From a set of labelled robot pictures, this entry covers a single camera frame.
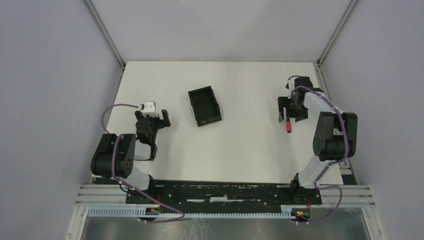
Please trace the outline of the red handled screwdriver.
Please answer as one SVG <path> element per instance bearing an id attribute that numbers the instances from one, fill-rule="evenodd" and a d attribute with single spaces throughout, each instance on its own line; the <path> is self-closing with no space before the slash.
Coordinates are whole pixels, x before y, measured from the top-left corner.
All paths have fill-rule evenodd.
<path id="1" fill-rule="evenodd" d="M 290 118 L 286 117 L 286 132 L 291 133 L 292 132 L 292 124 Z"/>

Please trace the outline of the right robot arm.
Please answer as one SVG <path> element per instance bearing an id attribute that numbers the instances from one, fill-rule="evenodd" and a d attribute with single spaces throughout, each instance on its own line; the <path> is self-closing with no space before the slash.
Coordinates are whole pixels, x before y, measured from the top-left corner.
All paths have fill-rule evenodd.
<path id="1" fill-rule="evenodd" d="M 308 189 L 322 189 L 320 180 L 328 170 L 355 154 L 358 116 L 332 103 L 307 76 L 292 75 L 285 87 L 288 96 L 278 97 L 277 105 L 278 121 L 285 122 L 287 133 L 292 132 L 291 120 L 306 120 L 310 114 L 317 117 L 313 156 L 294 177 L 293 183 L 297 185 L 288 191 L 293 203 L 302 204 L 309 198 Z"/>

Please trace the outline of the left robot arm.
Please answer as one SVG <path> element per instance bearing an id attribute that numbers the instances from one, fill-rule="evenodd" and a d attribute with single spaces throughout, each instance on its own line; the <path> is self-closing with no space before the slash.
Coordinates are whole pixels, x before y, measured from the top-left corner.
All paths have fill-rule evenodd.
<path id="1" fill-rule="evenodd" d="M 137 196 L 145 204 L 156 200 L 157 190 L 150 186 L 153 178 L 134 165 L 136 144 L 149 147 L 147 156 L 143 156 L 141 161 L 153 161 L 156 158 L 158 131 L 171 126 L 168 111 L 163 109 L 161 113 L 163 118 L 138 110 L 135 112 L 135 133 L 125 133 L 122 136 L 103 134 L 90 163 L 93 175 L 113 179 L 130 189 L 139 189 Z"/>

